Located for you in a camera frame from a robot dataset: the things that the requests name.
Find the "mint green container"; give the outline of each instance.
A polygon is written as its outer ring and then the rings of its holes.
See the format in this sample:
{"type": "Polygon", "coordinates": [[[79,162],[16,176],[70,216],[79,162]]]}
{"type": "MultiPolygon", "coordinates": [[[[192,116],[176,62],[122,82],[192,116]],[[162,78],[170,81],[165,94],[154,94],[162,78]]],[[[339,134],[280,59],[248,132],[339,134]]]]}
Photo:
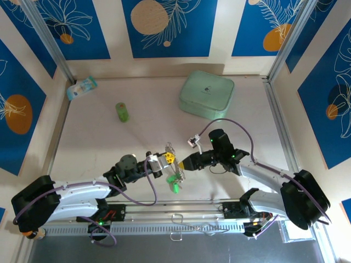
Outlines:
{"type": "Polygon", "coordinates": [[[179,96],[181,110],[207,119],[224,118],[234,92],[230,79],[205,73],[192,72],[179,96]]]}

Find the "white floor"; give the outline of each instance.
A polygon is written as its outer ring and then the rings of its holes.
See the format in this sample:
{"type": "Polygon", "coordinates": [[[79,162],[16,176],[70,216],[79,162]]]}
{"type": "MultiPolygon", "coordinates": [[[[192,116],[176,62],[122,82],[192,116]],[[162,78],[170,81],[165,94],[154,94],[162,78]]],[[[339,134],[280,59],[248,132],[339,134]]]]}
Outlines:
{"type": "MultiPolygon", "coordinates": [[[[228,118],[240,122],[252,134],[255,157],[287,169],[285,156],[259,77],[233,77],[235,92],[228,118]]],[[[53,180],[87,181],[98,178],[117,163],[123,155],[135,154],[138,161],[147,151],[164,152],[171,142],[177,158],[184,159],[195,150],[187,139],[199,133],[209,120],[181,111],[178,96],[185,78],[131,78],[98,81],[96,90],[71,102],[60,139],[51,176],[53,180]],[[131,117],[119,121],[115,111],[118,102],[126,103],[131,117]]],[[[250,141],[240,128],[229,122],[218,122],[203,134],[205,150],[211,148],[208,132],[223,128],[234,147],[250,150],[250,141]]],[[[221,172],[222,167],[213,171],[221,172]]],[[[261,184],[235,174],[215,175],[208,168],[185,171],[186,180],[179,194],[174,194],[166,178],[152,180],[159,200],[195,200],[239,198],[261,184]]],[[[130,197],[140,201],[153,200],[147,179],[127,185],[130,197]]]]}

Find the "white line drawing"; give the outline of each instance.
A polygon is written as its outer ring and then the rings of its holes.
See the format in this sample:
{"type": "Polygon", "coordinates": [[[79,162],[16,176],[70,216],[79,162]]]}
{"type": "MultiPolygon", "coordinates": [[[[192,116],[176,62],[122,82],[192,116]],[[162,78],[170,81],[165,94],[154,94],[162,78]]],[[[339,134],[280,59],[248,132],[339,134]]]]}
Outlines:
{"type": "Polygon", "coordinates": [[[351,29],[344,37],[334,64],[338,95],[327,108],[327,117],[341,117],[341,138],[351,136],[351,29]]]}
{"type": "Polygon", "coordinates": [[[284,9],[281,6],[280,0],[248,0],[249,4],[259,6],[263,17],[269,21],[272,28],[278,30],[280,44],[287,35],[287,25],[297,15],[303,2],[304,0],[296,0],[293,3],[290,0],[287,8],[284,9]]]}
{"type": "MultiPolygon", "coordinates": [[[[0,60],[0,76],[4,73],[6,69],[7,61],[0,60]]],[[[5,98],[0,93],[0,120],[2,120],[6,115],[11,116],[11,113],[16,113],[22,116],[26,116],[23,112],[26,106],[16,107],[11,103],[8,103],[5,98]]]]}
{"type": "MultiPolygon", "coordinates": [[[[19,5],[10,0],[2,1],[16,19],[32,28],[19,5]]],[[[72,44],[73,36],[90,40],[90,33],[84,26],[89,25],[93,21],[93,17],[76,11],[76,0],[37,0],[34,3],[55,38],[60,39],[65,44],[72,44]]]]}
{"type": "Polygon", "coordinates": [[[334,2],[334,0],[319,0],[316,4],[316,6],[314,7],[311,15],[309,16],[309,18],[311,18],[314,22],[316,22],[316,17],[317,17],[317,13],[318,12],[327,12],[330,7],[332,6],[332,3],[334,2]]]}
{"type": "Polygon", "coordinates": [[[160,2],[142,0],[139,2],[131,13],[132,22],[138,22],[138,17],[134,18],[133,15],[145,16],[141,9],[143,6],[148,5],[153,8],[156,17],[147,17],[148,21],[145,26],[150,27],[150,30],[158,28],[157,33],[143,34],[144,38],[141,40],[145,43],[143,49],[153,44],[163,44],[165,47],[169,47],[172,41],[181,34],[182,28],[185,29],[187,27],[185,15],[195,10],[200,2],[201,0],[161,0],[160,2]]]}

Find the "beige circle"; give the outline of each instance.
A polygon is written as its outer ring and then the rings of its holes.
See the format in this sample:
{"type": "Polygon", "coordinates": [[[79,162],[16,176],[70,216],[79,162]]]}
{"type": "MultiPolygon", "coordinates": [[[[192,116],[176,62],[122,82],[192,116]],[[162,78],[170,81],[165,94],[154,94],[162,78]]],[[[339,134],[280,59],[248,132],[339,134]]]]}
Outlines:
{"type": "Polygon", "coordinates": [[[250,5],[255,5],[255,4],[258,4],[258,2],[260,2],[261,0],[248,0],[248,3],[250,5]]]}
{"type": "Polygon", "coordinates": [[[155,0],[142,0],[131,12],[134,28],[144,35],[160,33],[168,25],[168,15],[163,6],[155,0]]]}
{"type": "Polygon", "coordinates": [[[16,4],[16,5],[20,5],[20,1],[19,0],[9,0],[11,3],[16,4]]]}

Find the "purple cable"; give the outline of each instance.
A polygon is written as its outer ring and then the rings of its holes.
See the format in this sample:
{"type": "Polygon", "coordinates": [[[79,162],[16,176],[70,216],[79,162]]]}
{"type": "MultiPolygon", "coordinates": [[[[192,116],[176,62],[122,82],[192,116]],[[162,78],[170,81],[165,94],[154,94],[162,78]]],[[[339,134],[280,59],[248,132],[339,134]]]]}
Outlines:
{"type": "Polygon", "coordinates": [[[278,219],[278,215],[276,215],[273,220],[268,224],[267,227],[265,227],[263,230],[260,231],[260,233],[258,233],[257,235],[255,235],[255,238],[258,238],[260,235],[263,234],[264,231],[266,231],[277,219],[278,219]]]}
{"type": "MultiPolygon", "coordinates": [[[[251,160],[253,163],[255,163],[256,165],[262,167],[262,168],[265,168],[267,170],[270,170],[272,171],[273,173],[276,173],[278,175],[281,175],[280,174],[280,171],[272,168],[272,167],[269,167],[267,165],[264,165],[262,163],[259,163],[255,160],[254,156],[253,156],[253,139],[252,139],[252,136],[250,135],[250,133],[244,128],[244,126],[242,126],[240,123],[232,120],[232,119],[227,119],[227,118],[219,118],[219,119],[214,119],[213,121],[211,121],[209,124],[207,124],[204,129],[199,133],[199,136],[201,136],[205,130],[214,122],[216,121],[228,121],[228,122],[233,122],[234,124],[236,124],[237,126],[239,126],[245,133],[246,135],[248,136],[248,138],[250,139],[250,143],[251,143],[251,151],[250,151],[250,156],[251,156],[251,160]]],[[[316,199],[307,191],[307,189],[305,187],[303,187],[303,185],[301,185],[298,181],[296,181],[294,178],[288,176],[287,174],[282,174],[281,176],[283,176],[284,178],[292,181],[297,187],[299,187],[306,195],[307,197],[313,202],[313,204],[318,208],[319,212],[325,217],[327,218],[327,220],[331,223],[331,220],[329,218],[329,216],[324,212],[323,208],[319,205],[319,203],[316,201],[316,199]]]]}
{"type": "Polygon", "coordinates": [[[105,248],[111,248],[113,246],[115,246],[117,244],[117,240],[116,238],[113,236],[113,234],[107,230],[106,228],[104,228],[103,226],[100,226],[98,223],[96,223],[94,220],[91,220],[90,218],[87,218],[86,216],[80,216],[80,218],[90,222],[90,223],[93,223],[95,226],[97,226],[98,228],[100,228],[101,230],[103,230],[106,234],[108,234],[110,237],[112,237],[112,239],[114,240],[114,243],[113,244],[102,244],[101,242],[97,242],[95,240],[93,240],[93,233],[96,232],[97,228],[95,230],[92,231],[92,233],[90,234],[90,238],[92,240],[92,243],[93,244],[96,244],[96,245],[99,245],[101,247],[105,247],[105,248]]]}
{"type": "MultiPolygon", "coordinates": [[[[135,204],[138,204],[138,205],[144,205],[144,206],[151,206],[151,205],[154,205],[157,203],[157,193],[156,193],[156,189],[154,187],[154,184],[152,183],[151,179],[150,179],[150,176],[148,174],[148,169],[147,169],[147,164],[148,164],[148,160],[149,158],[146,158],[145,161],[144,161],[144,170],[145,170],[145,174],[146,174],[146,177],[150,183],[150,186],[152,188],[152,191],[154,192],[154,195],[155,195],[155,201],[153,203],[150,203],[150,204],[144,204],[144,203],[140,203],[132,198],[130,198],[129,196],[127,196],[121,189],[119,189],[117,186],[115,185],[112,185],[112,184],[109,184],[107,182],[96,182],[95,185],[101,185],[101,186],[108,186],[108,187],[112,187],[114,189],[116,189],[122,196],[126,197],[129,201],[135,203],[135,204]]],[[[72,187],[77,187],[77,186],[89,186],[89,185],[92,185],[94,184],[93,182],[79,182],[79,183],[75,183],[75,184],[70,184],[70,185],[67,185],[66,186],[66,189],[69,189],[69,188],[72,188],[72,187]]],[[[19,213],[17,213],[16,217],[14,218],[13,220],[13,224],[14,225],[18,225],[18,218],[20,216],[23,215],[24,212],[26,212],[33,204],[35,204],[36,202],[38,202],[38,200],[40,200],[41,198],[53,193],[53,192],[56,192],[56,191],[60,191],[60,190],[63,190],[64,189],[64,186],[60,186],[60,187],[57,187],[57,188],[54,188],[54,189],[51,189],[43,194],[41,194],[40,196],[36,197],[35,199],[33,199],[28,205],[26,205],[22,210],[19,211],[19,213]]]]}

